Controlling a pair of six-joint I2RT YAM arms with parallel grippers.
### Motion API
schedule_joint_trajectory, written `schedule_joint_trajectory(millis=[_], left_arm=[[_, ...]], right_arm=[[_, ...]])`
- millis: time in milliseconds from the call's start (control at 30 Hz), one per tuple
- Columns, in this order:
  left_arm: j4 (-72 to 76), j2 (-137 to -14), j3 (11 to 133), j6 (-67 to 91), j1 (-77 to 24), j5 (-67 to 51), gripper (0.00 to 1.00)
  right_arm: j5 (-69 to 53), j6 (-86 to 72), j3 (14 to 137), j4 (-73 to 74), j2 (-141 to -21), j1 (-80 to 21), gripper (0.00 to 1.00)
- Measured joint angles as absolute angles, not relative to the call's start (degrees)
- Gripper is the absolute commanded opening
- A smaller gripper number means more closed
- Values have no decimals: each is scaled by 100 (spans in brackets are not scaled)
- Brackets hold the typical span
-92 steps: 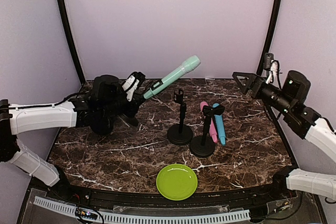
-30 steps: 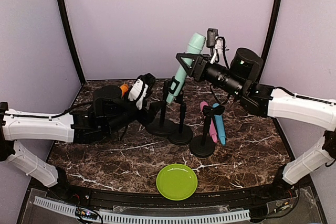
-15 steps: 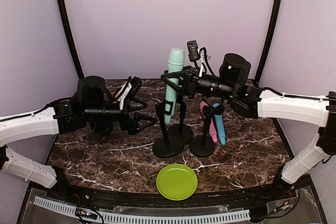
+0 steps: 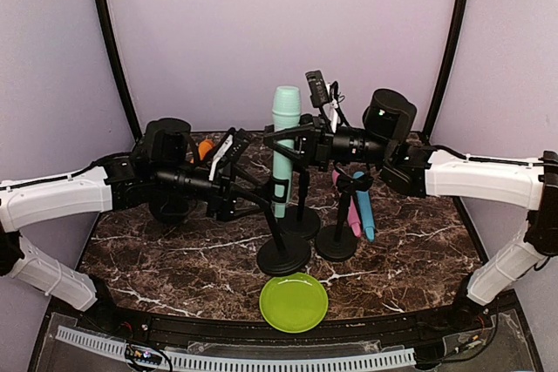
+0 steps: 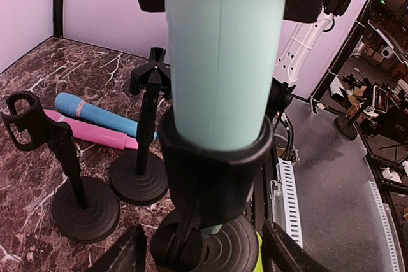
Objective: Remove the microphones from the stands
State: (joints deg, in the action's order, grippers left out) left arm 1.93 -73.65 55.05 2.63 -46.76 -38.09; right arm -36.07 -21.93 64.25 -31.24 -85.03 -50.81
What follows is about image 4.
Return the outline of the black stand of pink microphone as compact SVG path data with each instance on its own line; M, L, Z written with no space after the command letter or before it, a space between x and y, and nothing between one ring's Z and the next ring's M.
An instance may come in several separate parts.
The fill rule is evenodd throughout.
M319 232L322 222L316 210L306 206L310 188L310 173L306 169L297 168L298 202L289 206L285 216L279 219L278 226L283 234L298 236L306 240L313 239Z

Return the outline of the black stand of teal microphone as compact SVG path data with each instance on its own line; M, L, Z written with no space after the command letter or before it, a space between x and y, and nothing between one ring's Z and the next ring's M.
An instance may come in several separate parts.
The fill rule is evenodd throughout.
M272 277L288 276L301 271L310 260L310 244L301 237L283 235L272 211L268 188L258 180L250 180L249 183L253 185L249 200L262 209L272 236L257 253L258 267L264 274Z

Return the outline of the blue toy microphone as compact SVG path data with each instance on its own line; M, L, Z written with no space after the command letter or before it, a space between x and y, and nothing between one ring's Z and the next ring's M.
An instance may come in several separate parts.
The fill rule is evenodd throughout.
M352 195L357 206L358 215L362 226L362 235L364 234L369 242L373 242L376 238L376 223L371 206L369 190L356 190Z

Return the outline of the black stand of blue microphone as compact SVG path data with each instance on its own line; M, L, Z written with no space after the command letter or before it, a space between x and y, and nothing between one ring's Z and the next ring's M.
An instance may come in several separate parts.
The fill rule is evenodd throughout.
M372 179L368 174L353 178L347 174L337 174L335 186L340 193L335 225L323 227L315 238L317 254L331 262L343 262L350 259L357 251L357 237L350 227L345 225L349 214L350 200L356 192L367 192Z

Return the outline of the pink toy microphone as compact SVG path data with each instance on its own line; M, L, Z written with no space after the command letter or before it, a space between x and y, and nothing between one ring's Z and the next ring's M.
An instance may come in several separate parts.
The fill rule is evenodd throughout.
M360 238L362 236L362 226L358 215L357 206L352 195L346 192L346 189L350 185L350 182L343 179L342 174L337 170L334 170L332 172L331 177L339 195L346 195L345 201L339 202L339 208L342 209L346 207L346 210L344 211L344 217L347 221L347 224L354 236Z

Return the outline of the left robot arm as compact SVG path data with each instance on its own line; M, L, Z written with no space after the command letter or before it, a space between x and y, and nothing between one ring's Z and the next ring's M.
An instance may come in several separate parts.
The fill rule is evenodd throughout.
M142 204L159 222L184 221L193 201L221 221L270 213L264 186L235 164L250 143L229 129L201 155L191 125L177 118L151 121L129 152L93 161L76 172L1 184L1 274L23 281L88 313L105 334L123 326L106 284L45 254L21 234L24 227L80 213L123 211Z

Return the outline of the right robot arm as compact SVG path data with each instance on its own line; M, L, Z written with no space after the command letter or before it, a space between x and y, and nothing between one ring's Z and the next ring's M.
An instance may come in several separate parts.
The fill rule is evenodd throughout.
M363 128L332 128L325 116L300 119L300 91L276 89L264 143L275 155L302 167L327 170L330 162L373 165L382 181L410 197L451 196L504 202L527 209L524 227L483 267L463 281L445 324L462 332L477 320L479 307L518 280L538 262L557 255L557 154L497 159L461 154L442 145L407 142L415 106L400 93L374 91Z

